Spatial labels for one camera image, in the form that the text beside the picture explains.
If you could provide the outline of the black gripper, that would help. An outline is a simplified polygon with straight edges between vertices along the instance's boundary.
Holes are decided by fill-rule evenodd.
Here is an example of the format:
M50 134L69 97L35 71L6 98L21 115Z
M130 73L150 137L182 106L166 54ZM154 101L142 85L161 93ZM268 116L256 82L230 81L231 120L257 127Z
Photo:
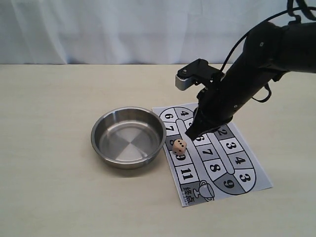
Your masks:
M227 125L233 115L257 92L257 70L231 66L215 90L205 93L198 102L195 117L185 134L195 140Z

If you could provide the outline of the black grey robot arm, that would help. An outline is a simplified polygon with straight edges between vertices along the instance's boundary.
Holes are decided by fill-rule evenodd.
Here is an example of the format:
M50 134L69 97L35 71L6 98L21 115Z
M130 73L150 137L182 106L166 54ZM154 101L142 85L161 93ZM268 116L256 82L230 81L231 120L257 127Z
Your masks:
M203 79L207 89L198 94L193 123L186 131L191 140L229 123L270 80L278 81L289 72L315 73L316 24L279 27L265 22L249 32L241 55L225 73L206 73L206 67L199 60L189 73Z

